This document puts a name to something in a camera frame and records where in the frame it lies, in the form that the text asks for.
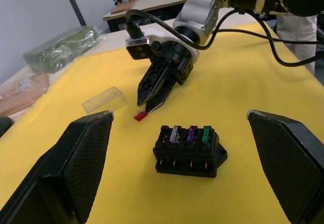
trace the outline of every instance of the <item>green fuse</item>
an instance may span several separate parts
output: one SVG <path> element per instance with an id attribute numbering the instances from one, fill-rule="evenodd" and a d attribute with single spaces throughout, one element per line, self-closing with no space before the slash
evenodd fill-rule
<path id="1" fill-rule="evenodd" d="M 209 126 L 204 127 L 204 134 L 202 136 L 202 142 L 204 144 L 208 144 L 208 140 L 209 140 L 209 130 L 210 130 L 210 127 Z"/>

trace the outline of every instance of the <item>person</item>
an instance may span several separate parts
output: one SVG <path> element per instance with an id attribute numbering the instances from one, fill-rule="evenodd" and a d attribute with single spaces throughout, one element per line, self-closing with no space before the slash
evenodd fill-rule
<path id="1" fill-rule="evenodd" d="M 316 41 L 317 16 L 298 17 L 292 14 L 277 15 L 277 35 L 283 40 Z M 286 44 L 299 60 L 315 56 L 316 45 Z M 307 64 L 314 75 L 315 62 Z"/>

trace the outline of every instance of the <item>desk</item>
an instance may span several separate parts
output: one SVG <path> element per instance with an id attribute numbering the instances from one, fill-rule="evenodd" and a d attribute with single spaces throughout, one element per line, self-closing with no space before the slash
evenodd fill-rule
<path id="1" fill-rule="evenodd" d="M 143 10 L 153 15 L 174 13 L 174 17 L 181 11 L 186 0 L 138 0 L 133 9 Z M 111 32 L 119 31 L 118 25 L 126 23 L 126 12 L 111 14 L 103 17 L 108 22 Z"/>
<path id="2" fill-rule="evenodd" d="M 263 33 L 256 23 L 237 28 Z M 297 61 L 284 44 L 276 47 L 283 60 Z M 201 52 L 189 80 L 139 123 L 132 115 L 138 111 L 138 82 L 149 65 L 132 60 L 125 49 L 73 63 L 0 139 L 0 207 L 67 125 L 86 114 L 81 104 L 116 86 L 128 104 L 115 112 L 89 224 L 288 224 L 262 171 L 246 114 L 253 108 L 301 121 L 324 142 L 323 86 L 305 67 L 279 65 L 266 40 L 221 33 Z M 213 126 L 228 151 L 218 176 L 156 173 L 152 148 L 161 125 Z"/>
<path id="3" fill-rule="evenodd" d="M 231 10 L 233 10 L 233 9 L 232 8 L 230 8 L 230 9 L 228 9 L 228 8 L 221 9 L 219 11 L 219 19 L 221 19 L 225 14 L 227 14 Z M 174 20 L 168 20 L 168 21 L 166 21 L 166 23 L 168 25 L 172 26 L 173 21 Z M 251 16 L 249 16 L 247 14 L 245 14 L 245 15 L 232 15 L 232 16 L 227 18 L 226 22 L 223 23 L 222 28 L 230 28 L 232 26 L 248 24 L 248 23 L 252 23 L 252 22 L 255 22 L 255 20 Z M 156 29 L 158 31 L 165 32 L 165 30 L 161 26 L 159 26 L 157 24 L 143 25 L 143 26 L 141 26 L 141 28 L 143 30 L 145 30 L 145 29 Z M 118 31 L 118 32 L 113 32 L 113 33 L 106 34 L 104 39 L 101 40 L 98 45 L 96 45 L 95 47 L 93 47 L 92 49 L 87 51 L 84 54 L 84 56 L 124 48 L 126 46 L 126 42 L 125 42 L 126 34 L 127 34 L 127 32 L 125 30 L 121 30 L 121 31 Z M 58 71 L 58 72 L 56 72 L 56 73 L 54 73 L 54 74 L 48 74 L 50 85 L 53 85 L 64 74 L 64 72 L 66 70 L 67 70 L 67 67 L 60 70 L 60 71 Z M 15 80 L 20 80 L 22 78 L 25 78 L 27 76 L 32 76 L 32 75 L 34 75 L 34 73 L 31 71 L 31 69 L 28 66 L 26 66 L 23 69 L 21 69 L 19 72 L 17 72 L 14 76 L 12 76 L 10 79 L 8 79 L 5 82 L 5 84 L 9 83 L 9 82 L 12 82 L 12 81 L 15 81 Z M 28 111 L 28 109 L 29 108 L 24 109 L 22 111 L 19 111 L 19 112 L 15 113 L 15 114 L 11 115 L 10 118 L 16 122 L 21 118 L 21 116 L 23 116 Z"/>

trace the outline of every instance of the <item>table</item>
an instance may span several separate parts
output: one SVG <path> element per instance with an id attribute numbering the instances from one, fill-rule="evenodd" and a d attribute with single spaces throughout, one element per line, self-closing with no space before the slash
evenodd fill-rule
<path id="1" fill-rule="evenodd" d="M 169 14 L 172 16 L 171 18 L 175 18 L 181 11 L 185 1 L 186 0 L 138 0 L 133 9 L 143 10 L 155 16 Z M 119 31 L 118 25 L 126 23 L 125 14 L 126 12 L 118 14 L 111 14 L 111 12 L 109 12 L 103 17 L 103 20 L 108 22 L 111 32 Z"/>
<path id="2" fill-rule="evenodd" d="M 229 11 L 233 10 L 228 9 L 228 8 L 223 8 L 219 11 L 219 19 L 221 19 L 226 13 Z M 166 21 L 166 23 L 170 26 L 172 26 L 174 19 Z M 223 23 L 222 27 L 223 28 L 229 28 L 235 25 L 240 25 L 240 24 L 247 24 L 254 22 L 254 19 L 249 16 L 249 15 L 232 15 L 230 16 L 226 22 Z M 165 31 L 161 26 L 157 24 L 148 24 L 142 26 L 142 29 L 156 29 L 158 31 Z M 87 55 L 92 55 L 92 54 L 97 54 L 97 53 L 103 53 L 111 50 L 116 50 L 116 49 L 121 49 L 126 46 L 125 42 L 125 37 L 126 37 L 127 32 L 125 30 L 121 30 L 118 32 L 113 32 L 106 34 L 104 38 L 100 41 L 98 45 L 84 53 L 83 56 Z M 53 74 L 48 74 L 49 76 L 49 81 L 50 85 L 53 85 L 67 70 L 68 67 L 53 73 Z M 17 72 L 14 76 L 12 76 L 10 79 L 8 79 L 6 83 L 10 83 L 15 80 L 20 80 L 22 78 L 28 77 L 35 75 L 32 70 L 28 67 L 25 66 L 23 69 L 21 69 L 19 72 Z M 13 115 L 10 116 L 11 119 L 13 119 L 15 122 L 18 121 L 27 111 L 29 108 L 26 108 L 24 110 L 21 110 Z"/>
<path id="3" fill-rule="evenodd" d="M 263 33 L 256 23 L 237 28 Z M 284 44 L 276 46 L 283 60 L 297 61 Z M 67 125 L 86 114 L 81 104 L 116 86 L 128 104 L 114 113 L 88 223 L 288 224 L 262 171 L 246 115 L 250 109 L 284 115 L 303 122 L 324 142 L 323 86 L 304 67 L 279 65 L 266 40 L 221 33 L 201 52 L 189 80 L 139 123 L 132 118 L 139 110 L 137 85 L 149 65 L 132 60 L 125 49 L 73 63 L 0 139 L 0 206 Z M 156 173 L 152 148 L 161 125 L 213 126 L 228 151 L 218 176 Z"/>

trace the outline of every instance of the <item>black cable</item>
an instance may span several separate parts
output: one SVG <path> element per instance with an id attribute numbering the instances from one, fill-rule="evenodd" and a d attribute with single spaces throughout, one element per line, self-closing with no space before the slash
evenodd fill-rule
<path id="1" fill-rule="evenodd" d="M 240 29 L 219 29 L 218 32 L 239 32 L 249 35 L 254 35 L 259 38 L 264 38 L 268 40 L 268 37 L 266 35 L 261 35 L 249 30 L 240 30 Z M 324 41 L 316 41 L 316 42 L 308 42 L 308 41 L 288 41 L 288 40 L 282 40 L 277 38 L 272 38 L 274 42 L 283 42 L 287 44 L 303 44 L 303 45 L 317 45 L 317 44 L 324 44 Z"/>
<path id="2" fill-rule="evenodd" d="M 170 27 L 169 25 L 167 25 L 166 23 L 164 23 L 162 20 L 158 19 L 157 17 L 151 15 L 151 14 L 148 14 L 144 11 L 141 11 L 141 10 L 129 10 L 126 12 L 126 22 L 127 23 L 132 23 L 132 20 L 131 20 L 131 15 L 139 15 L 139 16 L 142 16 L 144 18 L 147 18 L 157 24 L 159 24 L 160 26 L 162 26 L 164 29 L 166 29 L 168 32 L 170 32 L 171 34 L 173 34 L 175 37 L 177 37 L 179 40 L 183 41 L 184 43 L 186 43 L 187 45 L 195 48 L 195 49 L 198 49 L 198 50 L 206 50 L 208 49 L 212 43 L 214 42 L 214 39 L 216 37 L 216 34 L 217 32 L 219 31 L 219 28 L 220 26 L 222 25 L 222 23 L 227 19 L 227 17 L 229 17 L 230 15 L 233 15 L 235 13 L 238 13 L 237 10 L 232 10 L 230 12 L 228 12 L 217 24 L 216 26 L 216 29 L 215 31 L 213 32 L 212 34 L 212 37 L 210 39 L 210 41 L 208 42 L 208 44 L 206 46 L 199 46 L 199 45 L 196 45 L 195 43 L 193 43 L 192 41 L 188 40 L 187 38 L 185 38 L 182 34 L 180 34 L 179 32 L 175 31 L 172 27 Z M 267 28 L 267 26 L 264 24 L 264 22 L 260 19 L 260 17 L 256 14 L 254 14 L 253 12 L 251 11 L 246 11 L 247 14 L 251 15 L 253 18 L 255 18 L 257 20 L 257 22 L 261 25 L 261 27 L 264 29 L 265 33 L 266 33 L 266 36 L 269 40 L 269 43 L 270 43 L 270 46 L 271 46 L 271 50 L 272 50 L 272 53 L 273 53 L 273 56 L 274 58 L 277 60 L 277 62 L 283 66 L 286 66 L 286 67 L 298 67 L 298 66 L 302 66 L 302 65 L 306 65 L 306 64 L 309 64 L 309 63 L 312 63 L 312 62 L 315 62 L 319 59 L 322 59 L 324 58 L 324 52 L 318 52 L 318 54 L 314 57 L 311 57 L 309 59 L 305 59 L 303 61 L 300 61 L 300 62 L 296 62 L 296 63 L 287 63 L 287 62 L 284 62 L 282 61 L 278 54 L 277 54 L 277 51 L 276 51 L 276 48 L 275 48 L 275 45 L 274 45 L 274 42 L 273 42 L 273 38 L 271 36 L 271 33 L 269 31 L 269 29 Z"/>

